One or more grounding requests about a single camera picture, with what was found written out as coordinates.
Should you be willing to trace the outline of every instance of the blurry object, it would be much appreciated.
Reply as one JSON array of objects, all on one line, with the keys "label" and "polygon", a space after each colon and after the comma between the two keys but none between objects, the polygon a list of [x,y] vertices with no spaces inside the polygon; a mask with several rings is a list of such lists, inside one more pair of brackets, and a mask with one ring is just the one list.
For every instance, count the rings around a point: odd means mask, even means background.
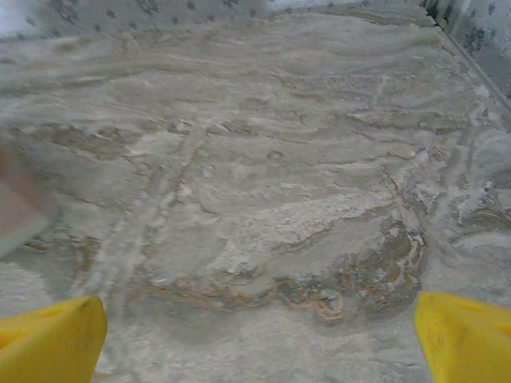
[{"label": "blurry object", "polygon": [[55,214],[54,204],[0,140],[0,257],[42,231]]},{"label": "blurry object", "polygon": [[0,319],[0,383],[89,383],[106,337],[98,297]]},{"label": "blurry object", "polygon": [[511,310],[422,292],[415,330],[435,383],[511,381]]}]

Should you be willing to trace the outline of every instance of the stone countertop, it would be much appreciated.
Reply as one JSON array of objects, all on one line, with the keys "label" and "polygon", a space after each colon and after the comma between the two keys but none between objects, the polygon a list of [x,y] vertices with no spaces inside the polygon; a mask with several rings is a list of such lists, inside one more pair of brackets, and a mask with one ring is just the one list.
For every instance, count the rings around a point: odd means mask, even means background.
[{"label": "stone countertop", "polygon": [[99,295],[97,381],[428,381],[420,289],[511,305],[511,125],[422,12],[1,44],[60,215],[0,314]]}]

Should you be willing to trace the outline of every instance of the yellow object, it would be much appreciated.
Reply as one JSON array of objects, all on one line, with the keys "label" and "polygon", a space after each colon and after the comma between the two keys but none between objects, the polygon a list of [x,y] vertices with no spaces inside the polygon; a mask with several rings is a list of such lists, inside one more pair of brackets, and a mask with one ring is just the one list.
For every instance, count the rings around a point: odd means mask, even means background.
[{"label": "yellow object", "polygon": [[435,383],[511,382],[511,310],[422,292],[415,331]]},{"label": "yellow object", "polygon": [[98,297],[0,319],[0,383],[90,383],[106,337]]}]

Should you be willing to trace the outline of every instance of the gray marble slab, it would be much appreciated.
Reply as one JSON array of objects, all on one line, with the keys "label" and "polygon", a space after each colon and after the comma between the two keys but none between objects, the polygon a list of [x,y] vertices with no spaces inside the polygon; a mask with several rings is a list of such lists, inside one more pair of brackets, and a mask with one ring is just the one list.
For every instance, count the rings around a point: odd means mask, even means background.
[{"label": "gray marble slab", "polygon": [[60,215],[0,315],[99,295],[97,381],[429,381],[420,289],[511,305],[510,124],[423,10],[364,12],[1,44]]}]

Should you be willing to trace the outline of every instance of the marble surface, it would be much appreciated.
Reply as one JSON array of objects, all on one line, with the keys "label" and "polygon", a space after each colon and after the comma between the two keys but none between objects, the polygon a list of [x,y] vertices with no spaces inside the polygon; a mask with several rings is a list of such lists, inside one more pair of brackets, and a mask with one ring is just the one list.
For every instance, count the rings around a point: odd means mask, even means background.
[{"label": "marble surface", "polygon": [[420,289],[511,306],[509,117],[418,7],[0,45],[60,215],[0,315],[97,294],[105,382],[426,382]]}]

